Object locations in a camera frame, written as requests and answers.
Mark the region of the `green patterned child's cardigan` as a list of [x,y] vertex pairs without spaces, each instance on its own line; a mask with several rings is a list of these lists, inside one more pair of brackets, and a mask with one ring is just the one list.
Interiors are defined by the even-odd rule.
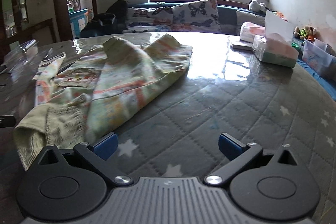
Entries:
[[41,62],[35,106],[14,129],[23,168],[47,145],[93,143],[130,120],[187,71],[192,51],[168,34],[147,46],[114,36],[64,71],[65,53]]

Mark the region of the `black clothes pile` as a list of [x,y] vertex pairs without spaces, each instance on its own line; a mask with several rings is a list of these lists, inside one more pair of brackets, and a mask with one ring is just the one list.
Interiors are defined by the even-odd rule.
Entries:
[[79,38],[121,34],[126,27],[128,3],[124,0],[114,2],[105,13],[97,14],[80,31]]

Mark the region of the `quilted grey star tablecloth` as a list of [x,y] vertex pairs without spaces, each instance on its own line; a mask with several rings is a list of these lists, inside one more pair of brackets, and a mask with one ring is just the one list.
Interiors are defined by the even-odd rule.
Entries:
[[[108,184],[74,147],[47,145],[24,169],[14,129],[35,106],[41,62],[65,53],[64,71],[114,36],[147,46],[165,34],[43,46],[1,77],[1,223],[335,223],[333,98],[300,65],[233,51],[233,36],[167,34],[192,47],[189,68],[112,131],[113,162],[131,185]],[[218,147],[222,133],[263,153],[228,184],[206,185],[230,162]]]

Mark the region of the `flat book under tissues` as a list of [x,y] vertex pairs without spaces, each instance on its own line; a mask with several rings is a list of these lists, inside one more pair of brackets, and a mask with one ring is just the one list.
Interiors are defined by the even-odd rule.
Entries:
[[253,51],[253,44],[250,42],[244,42],[244,41],[232,42],[231,47],[235,50]]

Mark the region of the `tissue pack with paper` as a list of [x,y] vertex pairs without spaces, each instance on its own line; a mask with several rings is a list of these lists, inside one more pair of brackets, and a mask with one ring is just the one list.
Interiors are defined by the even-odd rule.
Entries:
[[255,35],[253,53],[264,63],[281,65],[288,68],[295,67],[298,50],[291,46],[294,25],[280,18],[273,12],[265,15],[265,34]]

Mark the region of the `clear plastic clamshell container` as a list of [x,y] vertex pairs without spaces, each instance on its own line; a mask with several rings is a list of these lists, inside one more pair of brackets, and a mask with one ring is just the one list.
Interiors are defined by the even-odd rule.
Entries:
[[3,59],[2,66],[6,67],[6,72],[11,73],[20,65],[25,65],[38,54],[38,42],[35,39],[20,44],[10,51]]

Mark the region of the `pink tissue pack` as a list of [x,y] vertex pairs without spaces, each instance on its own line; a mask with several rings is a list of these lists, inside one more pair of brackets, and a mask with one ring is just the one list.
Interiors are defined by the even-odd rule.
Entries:
[[240,40],[253,43],[255,36],[264,36],[265,27],[252,22],[244,22],[240,28]]

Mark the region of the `clear plastic storage box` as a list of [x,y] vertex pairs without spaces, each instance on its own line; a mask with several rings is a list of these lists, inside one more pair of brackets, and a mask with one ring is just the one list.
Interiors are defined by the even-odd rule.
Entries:
[[306,40],[302,54],[303,61],[323,78],[335,75],[335,56]]

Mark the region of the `grey plain cushion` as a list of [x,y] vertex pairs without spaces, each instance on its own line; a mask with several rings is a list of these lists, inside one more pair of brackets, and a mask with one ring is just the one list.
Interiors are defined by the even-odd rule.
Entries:
[[256,15],[256,14],[252,14],[250,12],[237,10],[236,11],[236,21],[237,21],[236,34],[237,34],[237,36],[239,36],[241,26],[243,25],[243,23],[250,22],[250,23],[257,24],[259,26],[264,27],[265,17],[260,16],[260,15]]

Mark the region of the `small plush toys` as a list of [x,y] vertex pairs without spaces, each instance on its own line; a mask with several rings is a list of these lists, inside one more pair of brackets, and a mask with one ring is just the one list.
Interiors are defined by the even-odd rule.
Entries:
[[311,26],[305,26],[304,28],[296,27],[294,29],[293,36],[300,40],[308,40],[310,42],[315,41],[317,30]]

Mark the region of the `blue sofa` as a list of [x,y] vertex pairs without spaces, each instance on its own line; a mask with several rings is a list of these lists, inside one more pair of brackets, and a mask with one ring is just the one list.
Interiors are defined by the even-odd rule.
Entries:
[[[173,8],[173,6],[180,5],[180,4],[184,4],[184,3],[182,3],[182,2],[181,3],[149,2],[149,3],[141,3],[141,4],[138,4],[138,5],[134,5],[134,6],[129,6],[128,5],[128,8],[132,8],[132,7],[144,8],[144,9],[155,9],[155,8],[159,8],[159,7],[171,7],[171,8]],[[230,6],[221,6],[221,5],[218,5],[218,2],[217,2],[217,9],[218,9],[218,13],[219,13],[219,21],[220,21],[220,26],[221,26],[221,30],[222,30],[221,34],[236,35],[237,36],[237,34],[236,34],[236,28],[237,28],[236,11],[240,10],[240,9],[236,9],[236,8],[233,8],[233,7],[230,7]],[[260,16],[264,16],[262,14],[257,14],[255,12],[251,12],[251,13],[256,14],[256,15],[260,15]]]

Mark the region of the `butterfly print cushion upright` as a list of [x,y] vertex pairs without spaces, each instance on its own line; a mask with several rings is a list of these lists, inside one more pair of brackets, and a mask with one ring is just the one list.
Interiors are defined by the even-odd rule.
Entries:
[[201,0],[173,6],[171,30],[220,34],[217,0]]

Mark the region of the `butterfly print cushion lying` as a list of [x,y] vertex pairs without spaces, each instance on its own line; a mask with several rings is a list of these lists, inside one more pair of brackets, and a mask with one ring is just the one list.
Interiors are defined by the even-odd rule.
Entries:
[[173,9],[171,7],[128,8],[125,24],[126,29],[123,33],[171,32]]

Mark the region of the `white plush toy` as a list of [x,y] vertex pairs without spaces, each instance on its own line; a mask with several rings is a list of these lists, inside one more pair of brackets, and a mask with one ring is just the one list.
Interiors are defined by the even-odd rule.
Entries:
[[259,12],[259,13],[266,13],[266,5],[265,3],[258,3],[257,0],[252,0],[250,1],[249,5],[248,5],[248,9],[249,11],[253,11],[253,12]]

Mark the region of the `dark wooden glass cabinet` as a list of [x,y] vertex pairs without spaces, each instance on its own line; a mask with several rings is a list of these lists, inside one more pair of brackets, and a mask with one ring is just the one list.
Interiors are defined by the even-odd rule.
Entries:
[[1,0],[1,42],[29,26],[26,0]]

